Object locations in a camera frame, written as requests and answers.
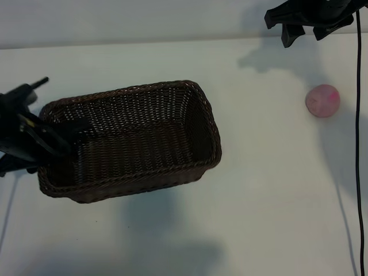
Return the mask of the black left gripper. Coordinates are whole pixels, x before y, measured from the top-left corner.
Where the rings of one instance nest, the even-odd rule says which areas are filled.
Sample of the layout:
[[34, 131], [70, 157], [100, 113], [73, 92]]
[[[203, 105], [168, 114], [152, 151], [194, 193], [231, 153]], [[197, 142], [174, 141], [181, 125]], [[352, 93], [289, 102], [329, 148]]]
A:
[[[48, 81], [49, 78], [45, 77], [1, 94], [1, 151], [8, 154], [1, 157], [1, 177], [19, 170], [34, 174], [38, 165], [30, 161], [37, 161], [46, 155], [46, 150], [28, 132], [33, 130], [40, 134], [44, 122], [31, 113], [28, 106], [37, 100], [35, 89]], [[71, 143], [78, 133], [90, 128], [88, 120], [71, 120], [50, 123], [43, 130], [59, 143]]]

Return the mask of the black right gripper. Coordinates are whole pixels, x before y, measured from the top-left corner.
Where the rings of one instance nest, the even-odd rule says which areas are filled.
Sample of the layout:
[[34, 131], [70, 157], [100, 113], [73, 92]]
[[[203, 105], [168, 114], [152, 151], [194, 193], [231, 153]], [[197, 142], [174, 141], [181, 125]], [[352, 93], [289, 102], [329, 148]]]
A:
[[354, 22], [353, 13], [362, 8], [362, 1], [289, 0], [266, 12], [267, 28], [282, 25], [281, 40], [285, 48], [305, 34], [303, 26], [312, 26], [317, 41]]

